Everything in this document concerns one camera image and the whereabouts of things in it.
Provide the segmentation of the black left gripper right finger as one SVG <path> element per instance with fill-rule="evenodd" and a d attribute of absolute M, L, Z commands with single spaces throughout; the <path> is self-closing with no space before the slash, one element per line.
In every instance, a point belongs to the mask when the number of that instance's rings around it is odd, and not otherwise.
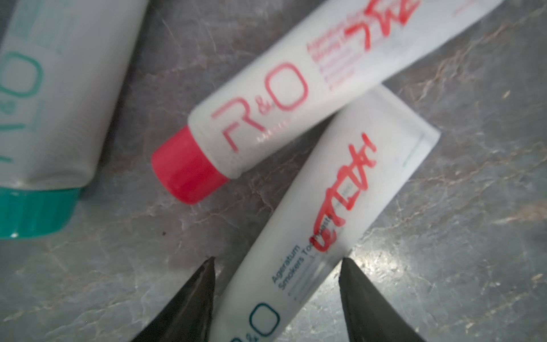
<path fill-rule="evenodd" d="M 338 283 L 350 341 L 424 342 L 351 258 L 343 258 Z"/>

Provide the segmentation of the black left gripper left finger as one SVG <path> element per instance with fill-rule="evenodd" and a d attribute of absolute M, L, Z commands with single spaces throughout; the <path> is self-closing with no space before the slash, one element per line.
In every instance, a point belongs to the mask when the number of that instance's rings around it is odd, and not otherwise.
<path fill-rule="evenodd" d="M 208 341 L 215 284 L 215 259 L 210 257 L 132 341 Z"/>

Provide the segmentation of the white dark cap toothpaste tube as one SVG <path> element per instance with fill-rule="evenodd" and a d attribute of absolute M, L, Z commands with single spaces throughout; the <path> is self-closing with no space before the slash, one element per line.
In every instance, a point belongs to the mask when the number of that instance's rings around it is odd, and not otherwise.
<path fill-rule="evenodd" d="M 337 113 L 225 289 L 210 340 L 277 339 L 439 139 L 382 85 Z"/>

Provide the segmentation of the white pink cap toothpaste tube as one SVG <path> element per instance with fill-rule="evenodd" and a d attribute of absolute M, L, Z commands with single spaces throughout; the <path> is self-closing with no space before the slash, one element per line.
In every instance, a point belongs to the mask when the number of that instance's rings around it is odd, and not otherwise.
<path fill-rule="evenodd" d="M 202 101 L 152 155 L 195 204 L 498 6 L 497 1 L 325 1 Z"/>

